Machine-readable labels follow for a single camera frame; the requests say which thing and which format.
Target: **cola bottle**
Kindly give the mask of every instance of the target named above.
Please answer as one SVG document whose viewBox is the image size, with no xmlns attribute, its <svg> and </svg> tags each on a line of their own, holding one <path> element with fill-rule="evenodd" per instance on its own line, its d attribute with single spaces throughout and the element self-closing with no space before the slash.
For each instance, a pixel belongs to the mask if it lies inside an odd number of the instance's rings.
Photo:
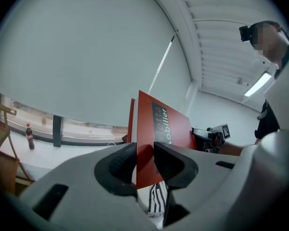
<svg viewBox="0 0 289 231">
<path fill-rule="evenodd" d="M 33 133 L 30 127 L 30 123 L 27 123 L 27 129 L 26 129 L 26 137 L 29 143 L 30 150 L 34 149 L 34 142 L 33 142 Z"/>
</svg>

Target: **red bottle label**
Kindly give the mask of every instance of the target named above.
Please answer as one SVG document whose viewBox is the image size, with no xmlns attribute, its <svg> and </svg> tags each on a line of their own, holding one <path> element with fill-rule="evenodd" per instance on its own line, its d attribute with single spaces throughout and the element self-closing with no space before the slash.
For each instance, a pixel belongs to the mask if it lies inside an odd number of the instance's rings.
<svg viewBox="0 0 289 231">
<path fill-rule="evenodd" d="M 26 137 L 27 137 L 27 140 L 33 140 L 33 135 L 32 134 L 29 134 L 29 135 L 26 135 Z"/>
</svg>

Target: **window frame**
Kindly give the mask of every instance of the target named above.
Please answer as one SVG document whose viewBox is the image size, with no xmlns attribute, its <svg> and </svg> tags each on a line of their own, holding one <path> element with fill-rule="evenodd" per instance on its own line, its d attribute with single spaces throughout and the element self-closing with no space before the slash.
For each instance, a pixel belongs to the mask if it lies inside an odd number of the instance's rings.
<svg viewBox="0 0 289 231">
<path fill-rule="evenodd" d="M 53 143 L 55 147 L 61 147 L 61 145 L 72 146 L 107 146 L 123 144 L 122 139 L 88 139 L 88 138 L 75 138 L 69 136 L 62 136 L 64 117 L 53 116 L 53 132 L 52 134 L 46 133 L 40 130 L 32 129 L 34 139 Z M 4 123 L 4 117 L 0 115 L 0 122 Z M 26 136 L 25 127 L 9 120 L 9 129 L 12 132 Z"/>
</svg>

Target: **person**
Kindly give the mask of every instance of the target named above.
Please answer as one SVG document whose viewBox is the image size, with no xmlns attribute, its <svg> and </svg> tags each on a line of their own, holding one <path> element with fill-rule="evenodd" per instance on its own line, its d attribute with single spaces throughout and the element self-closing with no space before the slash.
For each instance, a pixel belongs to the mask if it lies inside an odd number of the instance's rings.
<svg viewBox="0 0 289 231">
<path fill-rule="evenodd" d="M 241 40 L 249 41 L 258 54 L 264 56 L 268 61 L 277 66 L 274 79 L 278 78 L 281 71 L 287 67 L 289 62 L 289 37 L 281 26 L 274 21 L 262 21 L 251 25 L 240 27 Z M 255 130 L 257 144 L 265 135 L 279 129 L 276 117 L 267 100 L 265 100 L 259 120 L 258 129 Z M 220 154 L 240 155 L 243 146 L 237 146 L 225 142 L 220 148 Z"/>
</svg>

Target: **wooden chair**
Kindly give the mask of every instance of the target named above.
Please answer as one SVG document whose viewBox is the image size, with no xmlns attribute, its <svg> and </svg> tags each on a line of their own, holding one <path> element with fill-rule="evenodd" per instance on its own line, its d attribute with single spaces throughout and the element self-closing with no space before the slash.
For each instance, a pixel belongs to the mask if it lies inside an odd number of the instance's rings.
<svg viewBox="0 0 289 231">
<path fill-rule="evenodd" d="M 0 104 L 0 110 L 3 111 L 3 115 L 4 115 L 4 127 L 0 127 L 0 147 L 2 146 L 3 142 L 7 138 L 9 138 L 9 142 L 10 142 L 13 154 L 15 156 L 15 157 L 12 157 L 3 152 L 0 152 L 0 187 L 2 191 L 4 192 L 9 192 L 9 193 L 14 194 L 15 193 L 15 180 L 16 180 L 16 173 L 17 173 L 18 166 L 24 172 L 24 175 L 26 176 L 28 181 L 31 182 L 32 180 L 26 173 L 23 165 L 20 163 L 20 160 L 16 154 L 16 151 L 14 149 L 12 139 L 10 136 L 7 113 L 16 115 L 16 111 L 8 107 L 5 107 L 1 104 Z"/>
</svg>

